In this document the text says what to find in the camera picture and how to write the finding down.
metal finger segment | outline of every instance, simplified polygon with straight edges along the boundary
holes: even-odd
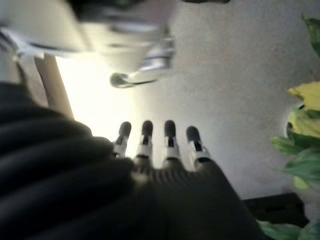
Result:
[[[123,158],[126,155],[127,142],[131,133],[131,123],[125,121],[119,129],[119,137],[113,143],[113,154],[117,158]]]
[[[186,136],[189,143],[190,161],[196,170],[200,170],[204,163],[213,162],[207,148],[201,141],[199,130],[196,127],[188,127],[186,130]]]
[[[152,166],[153,144],[152,134],[154,126],[151,121],[145,121],[142,125],[139,146],[136,151],[134,162],[137,165]]]
[[[163,168],[183,168],[176,138],[176,125],[172,120],[164,124]]]

